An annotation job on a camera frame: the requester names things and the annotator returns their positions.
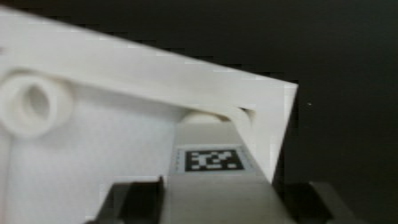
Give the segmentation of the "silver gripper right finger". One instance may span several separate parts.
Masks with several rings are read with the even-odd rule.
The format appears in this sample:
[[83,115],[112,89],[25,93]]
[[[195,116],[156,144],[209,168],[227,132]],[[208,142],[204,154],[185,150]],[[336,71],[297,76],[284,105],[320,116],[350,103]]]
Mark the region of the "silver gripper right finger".
[[329,183],[279,184],[275,190],[297,224],[357,224],[357,217]]

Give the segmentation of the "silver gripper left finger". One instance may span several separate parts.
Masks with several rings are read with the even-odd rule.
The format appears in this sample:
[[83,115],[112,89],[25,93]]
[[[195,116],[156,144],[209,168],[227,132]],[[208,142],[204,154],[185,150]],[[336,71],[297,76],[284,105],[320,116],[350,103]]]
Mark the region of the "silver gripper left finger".
[[96,217],[85,224],[160,224],[165,187],[163,178],[115,183]]

